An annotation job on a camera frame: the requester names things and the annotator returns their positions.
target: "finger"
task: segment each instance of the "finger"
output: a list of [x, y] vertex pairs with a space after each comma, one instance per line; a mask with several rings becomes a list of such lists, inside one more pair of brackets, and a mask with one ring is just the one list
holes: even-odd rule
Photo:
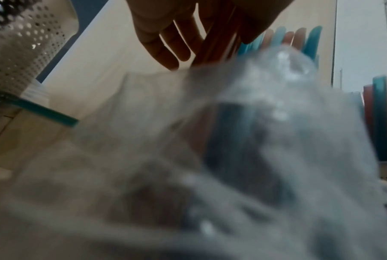
[[270, 46], [272, 42], [272, 38], [275, 32], [272, 29], [267, 29], [265, 32], [265, 37], [263, 38], [262, 44], [260, 46], [261, 50], [265, 50]]
[[147, 33], [137, 26], [135, 26], [135, 31], [141, 44], [154, 59], [169, 70], [179, 68], [179, 61], [171, 51], [165, 47], [162, 39], [160, 39], [159, 33]]
[[244, 44], [249, 44], [254, 41], [262, 32], [267, 30], [275, 21], [276, 16], [272, 18], [265, 17], [263, 19], [253, 19], [246, 16], [240, 28], [240, 37]]
[[295, 35], [294, 32], [287, 32], [287, 33], [285, 33], [285, 36], [283, 37], [282, 44], [283, 45], [291, 45], [294, 35]]
[[306, 40], [306, 28], [300, 28], [295, 32], [292, 47], [301, 51], [305, 45]]
[[182, 34], [182, 37], [185, 39], [186, 44], [193, 53], [198, 54], [201, 50], [203, 38], [199, 32], [193, 13], [187, 17], [177, 18], [175, 22], [179, 28], [180, 34]]
[[190, 58], [190, 50], [186, 43], [183, 41], [174, 22], [166, 27], [160, 35], [163, 40], [168, 44], [169, 48], [176, 54], [181, 61], [187, 61]]
[[206, 31], [206, 34], [209, 32], [213, 23], [215, 22], [218, 14], [221, 11], [221, 0], [201, 0], [199, 1], [199, 18], [203, 25], [203, 28]]

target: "wooden surface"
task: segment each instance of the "wooden surface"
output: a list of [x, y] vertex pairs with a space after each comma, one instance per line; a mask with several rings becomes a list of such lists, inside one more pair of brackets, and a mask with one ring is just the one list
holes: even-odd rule
[[[320, 78], [327, 84], [332, 72], [335, 1], [296, 0], [272, 26], [284, 25], [290, 30], [324, 27]], [[181, 68], [187, 68], [191, 60]], [[125, 1], [109, 0], [44, 85], [50, 91], [52, 109], [82, 119], [115, 93], [126, 72], [164, 71], [136, 39]], [[68, 131], [27, 111], [20, 112], [0, 134], [0, 167], [15, 169]]]

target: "plastic bag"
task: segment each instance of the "plastic bag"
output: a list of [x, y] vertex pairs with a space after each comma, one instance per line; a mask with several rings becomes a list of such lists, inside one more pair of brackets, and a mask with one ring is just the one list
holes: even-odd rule
[[[387, 260], [363, 122], [315, 75], [291, 48], [127, 75], [20, 172], [3, 202], [0, 260]], [[245, 135], [212, 133], [219, 105], [252, 111]]]

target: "clear plastic bag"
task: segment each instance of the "clear plastic bag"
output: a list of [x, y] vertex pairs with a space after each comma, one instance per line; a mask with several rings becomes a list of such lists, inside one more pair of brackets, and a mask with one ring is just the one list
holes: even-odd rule
[[[359, 112], [315, 75], [284, 47], [127, 75], [21, 170], [3, 202], [0, 260], [387, 260]], [[251, 115], [240, 138], [212, 132], [221, 105]]]

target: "crumpled plastic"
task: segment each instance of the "crumpled plastic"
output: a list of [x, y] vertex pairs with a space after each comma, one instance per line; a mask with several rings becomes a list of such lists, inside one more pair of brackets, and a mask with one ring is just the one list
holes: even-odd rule
[[[251, 111], [246, 131], [222, 105]], [[387, 260], [360, 114], [307, 57], [128, 74], [3, 200], [0, 260], [163, 258]]]

